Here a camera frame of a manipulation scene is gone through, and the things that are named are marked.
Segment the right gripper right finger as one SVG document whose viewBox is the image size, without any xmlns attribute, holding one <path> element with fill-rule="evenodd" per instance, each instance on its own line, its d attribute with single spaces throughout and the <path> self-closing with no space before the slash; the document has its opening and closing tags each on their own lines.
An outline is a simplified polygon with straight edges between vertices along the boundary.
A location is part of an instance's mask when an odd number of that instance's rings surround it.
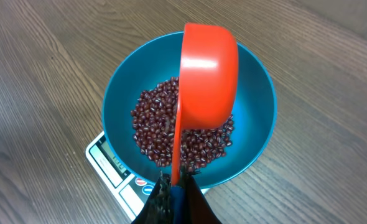
<svg viewBox="0 0 367 224">
<path fill-rule="evenodd" d="M 198 173 L 198 170 L 188 169 L 185 166 L 180 169 L 180 185 L 183 188 L 180 222 L 184 224 L 221 224 L 194 179 L 194 175 Z"/>
</svg>

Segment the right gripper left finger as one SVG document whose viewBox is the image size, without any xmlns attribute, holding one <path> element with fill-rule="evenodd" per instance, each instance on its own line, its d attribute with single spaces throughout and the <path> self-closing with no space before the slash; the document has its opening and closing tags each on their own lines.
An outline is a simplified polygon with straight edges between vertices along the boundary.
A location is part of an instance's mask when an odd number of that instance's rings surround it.
<svg viewBox="0 0 367 224">
<path fill-rule="evenodd" d="M 149 198 L 132 224 L 173 224 L 171 208 L 170 175 L 160 173 Z"/>
</svg>

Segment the orange measuring scoop blue handle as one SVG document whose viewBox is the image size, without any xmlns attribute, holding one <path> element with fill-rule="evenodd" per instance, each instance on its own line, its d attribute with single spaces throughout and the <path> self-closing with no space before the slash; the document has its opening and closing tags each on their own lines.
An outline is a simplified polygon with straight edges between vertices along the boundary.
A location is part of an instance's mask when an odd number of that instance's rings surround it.
<svg viewBox="0 0 367 224">
<path fill-rule="evenodd" d="M 227 29 L 185 25 L 170 179 L 174 223 L 182 220 L 184 201 L 184 191 L 178 185 L 182 131 L 215 129 L 228 119 L 238 86 L 238 62 L 238 46 Z"/>
</svg>

